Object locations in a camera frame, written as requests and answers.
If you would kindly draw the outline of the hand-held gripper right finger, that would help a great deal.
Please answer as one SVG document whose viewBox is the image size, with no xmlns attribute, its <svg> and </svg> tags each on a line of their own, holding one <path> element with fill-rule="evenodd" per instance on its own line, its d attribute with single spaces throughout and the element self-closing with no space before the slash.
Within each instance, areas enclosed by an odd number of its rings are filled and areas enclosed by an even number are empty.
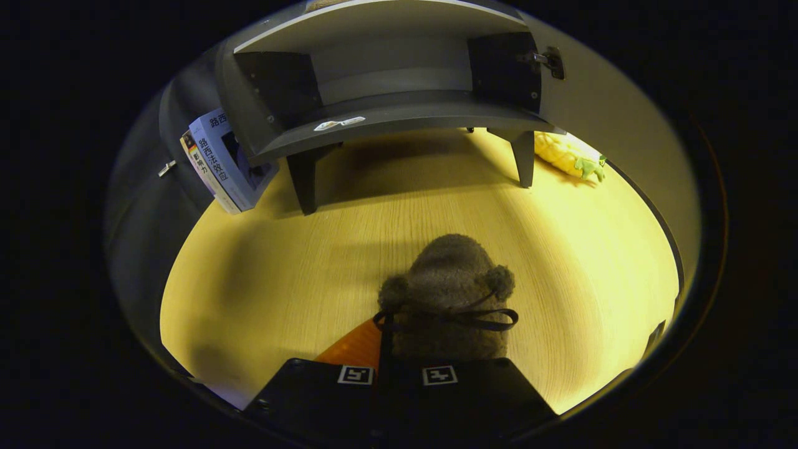
<svg viewBox="0 0 798 449">
<path fill-rule="evenodd" d="M 558 418 L 507 358 L 390 370 L 391 448 L 508 448 Z"/>
</svg>

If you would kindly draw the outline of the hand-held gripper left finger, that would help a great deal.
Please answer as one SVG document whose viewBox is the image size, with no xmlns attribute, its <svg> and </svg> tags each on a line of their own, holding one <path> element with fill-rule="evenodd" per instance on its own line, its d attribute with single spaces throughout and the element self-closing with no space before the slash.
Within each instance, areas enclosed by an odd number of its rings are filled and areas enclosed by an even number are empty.
<svg viewBox="0 0 798 449">
<path fill-rule="evenodd" d="M 381 340 L 367 319 L 313 360 L 288 359 L 243 415 L 300 447 L 367 447 Z"/>
</svg>

